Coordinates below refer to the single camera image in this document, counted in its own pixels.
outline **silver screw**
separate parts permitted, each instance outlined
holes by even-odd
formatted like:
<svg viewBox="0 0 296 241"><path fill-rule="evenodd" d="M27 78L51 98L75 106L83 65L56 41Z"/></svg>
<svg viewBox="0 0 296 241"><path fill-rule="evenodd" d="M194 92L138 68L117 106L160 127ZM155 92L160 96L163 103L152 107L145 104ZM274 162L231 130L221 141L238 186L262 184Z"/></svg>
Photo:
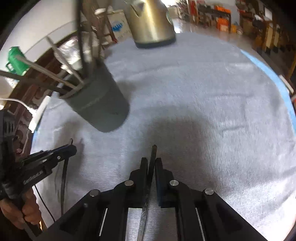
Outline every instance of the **silver screw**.
<svg viewBox="0 0 296 241"><path fill-rule="evenodd" d="M127 181L125 181L124 182L124 185L126 185L126 186L132 186L133 185L133 181L132 180L127 180Z"/></svg>
<svg viewBox="0 0 296 241"><path fill-rule="evenodd" d="M212 188L207 188L207 189L205 190L205 194L207 194L207 195L213 195L213 194L214 194L214 191L213 191Z"/></svg>
<svg viewBox="0 0 296 241"><path fill-rule="evenodd" d="M97 190L97 189L93 189L93 190L91 190L91 191L89 192L89 195L91 195L92 197L95 197L95 196L98 196L99 193L100 193L99 190Z"/></svg>
<svg viewBox="0 0 296 241"><path fill-rule="evenodd" d="M170 185L171 186L178 186L179 185L179 182L177 180L171 180L170 181Z"/></svg>

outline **green jug handle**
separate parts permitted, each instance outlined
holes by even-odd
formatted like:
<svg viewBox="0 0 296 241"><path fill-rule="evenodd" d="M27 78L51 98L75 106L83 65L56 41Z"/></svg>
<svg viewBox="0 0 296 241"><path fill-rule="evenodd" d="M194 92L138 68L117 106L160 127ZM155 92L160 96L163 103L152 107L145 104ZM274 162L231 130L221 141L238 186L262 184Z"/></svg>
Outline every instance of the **green jug handle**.
<svg viewBox="0 0 296 241"><path fill-rule="evenodd" d="M10 69L10 68L8 67L9 65L11 65L10 62L8 62L8 63L5 65L5 67L8 69L8 71L9 71L10 73L12 73L12 74L16 74L17 72L14 70L14 68Z"/></svg>

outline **tiled floor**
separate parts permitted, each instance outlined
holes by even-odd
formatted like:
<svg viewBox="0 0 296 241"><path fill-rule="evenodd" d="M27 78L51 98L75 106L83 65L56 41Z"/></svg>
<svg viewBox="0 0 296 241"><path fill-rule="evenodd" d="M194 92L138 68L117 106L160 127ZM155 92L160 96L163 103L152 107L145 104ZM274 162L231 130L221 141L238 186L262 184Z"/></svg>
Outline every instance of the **tiled floor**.
<svg viewBox="0 0 296 241"><path fill-rule="evenodd" d="M246 52L250 53L251 55L258 58L260 61L262 61L267 65L264 59L255 50L252 49L253 41L245 35L239 35L237 33L221 32L215 27L204 28L203 25L201 24L196 26L194 24L182 21L180 19L173 19L173 23L174 23L176 33L195 32L198 34L205 34L205 35L219 38L222 41L229 42L239 47L240 49L245 50Z"/></svg>

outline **gold metallic kettle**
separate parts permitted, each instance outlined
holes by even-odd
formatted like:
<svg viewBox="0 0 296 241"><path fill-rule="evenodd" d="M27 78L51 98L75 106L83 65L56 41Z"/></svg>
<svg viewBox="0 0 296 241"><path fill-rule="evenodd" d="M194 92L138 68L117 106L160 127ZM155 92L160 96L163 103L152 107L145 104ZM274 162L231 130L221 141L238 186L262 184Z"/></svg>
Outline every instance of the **gold metallic kettle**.
<svg viewBox="0 0 296 241"><path fill-rule="evenodd" d="M160 47L176 41L172 19L161 0L135 0L129 8L129 26L138 48Z"/></svg>

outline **kettle base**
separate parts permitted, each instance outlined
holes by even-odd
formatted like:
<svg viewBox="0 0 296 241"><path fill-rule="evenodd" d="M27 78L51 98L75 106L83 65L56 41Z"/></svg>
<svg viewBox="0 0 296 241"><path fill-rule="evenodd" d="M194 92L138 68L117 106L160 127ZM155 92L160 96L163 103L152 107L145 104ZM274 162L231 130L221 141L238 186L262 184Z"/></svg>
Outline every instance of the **kettle base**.
<svg viewBox="0 0 296 241"><path fill-rule="evenodd" d="M150 48L157 48L162 47L165 45L169 45L176 42L176 37L174 36L172 39L167 39L161 42L153 42L153 43L136 43L137 48L144 48L144 49L150 49Z"/></svg>

